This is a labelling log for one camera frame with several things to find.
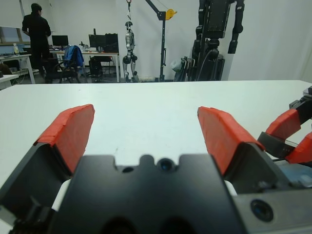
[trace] window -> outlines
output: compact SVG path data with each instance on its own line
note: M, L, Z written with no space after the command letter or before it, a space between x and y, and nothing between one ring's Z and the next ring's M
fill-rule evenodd
M30 44L30 38L19 28L0 27L0 45Z

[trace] robot leg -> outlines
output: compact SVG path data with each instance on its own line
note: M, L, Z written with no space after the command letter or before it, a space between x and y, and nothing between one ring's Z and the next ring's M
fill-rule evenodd
M131 59L129 59L128 56L123 57L122 66L123 66L123 72L124 72L124 76L125 76L126 82L130 82L129 81L129 72L127 71L128 64L130 62L131 62Z
M133 55L131 59L131 71L132 71L132 82L133 83L138 83L138 76L137 76L137 71L136 71L136 61L137 61L137 56Z

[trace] desk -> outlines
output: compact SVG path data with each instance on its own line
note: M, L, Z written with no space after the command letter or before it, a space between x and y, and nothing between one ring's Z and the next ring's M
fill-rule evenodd
M58 59L62 59L62 56L64 55L64 51L55 51L55 50L50 50L51 54L56 54ZM116 66L116 74L117 74L117 82L120 82L120 75L119 75L119 53L97 53L97 52L87 52L84 51L82 52L82 55L89 55L91 56L105 56L105 57L114 57L115 58L115 66Z
M199 106L231 113L258 138L310 86L299 80L15 85L0 92L0 186L56 116L71 107L91 103L96 111L85 155L114 155L119 165L138 165L143 154L178 163L181 154L207 153ZM290 140L299 143L310 131L307 121ZM2 221L0 230L9 230Z
M25 59L26 62L27 62L28 73L29 73L29 76L30 76L31 83L35 84L33 68L31 67L29 56L31 56L31 55L13 55L13 56L10 56L10 57L0 57L0 61L4 62L4 61Z
M0 90L11 87L12 86L11 80L16 79L18 77L19 77L18 75L3 75L3 77L0 78Z

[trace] computer monitor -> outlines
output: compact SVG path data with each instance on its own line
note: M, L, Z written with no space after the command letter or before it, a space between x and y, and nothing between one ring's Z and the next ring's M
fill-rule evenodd
M54 46L67 46L68 36L52 36L52 42Z
M118 43L118 34L117 33L107 33L106 36L106 45L112 45Z
M105 48L106 37L104 35L89 35L90 47L98 49L99 47Z
M118 53L119 46L118 46L118 34L105 34L106 36L106 47L105 52L109 53Z

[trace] blue jacket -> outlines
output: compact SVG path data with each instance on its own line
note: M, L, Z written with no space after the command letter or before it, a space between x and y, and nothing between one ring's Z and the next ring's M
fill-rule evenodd
M75 49L77 50L76 58L73 58ZM67 48L65 50L65 58L64 59L75 61L77 66L79 66L79 67L82 67L83 62L84 62L82 52L81 52L80 48L76 45L67 46ZM69 63L70 62L64 62L64 65L67 67L69 65Z

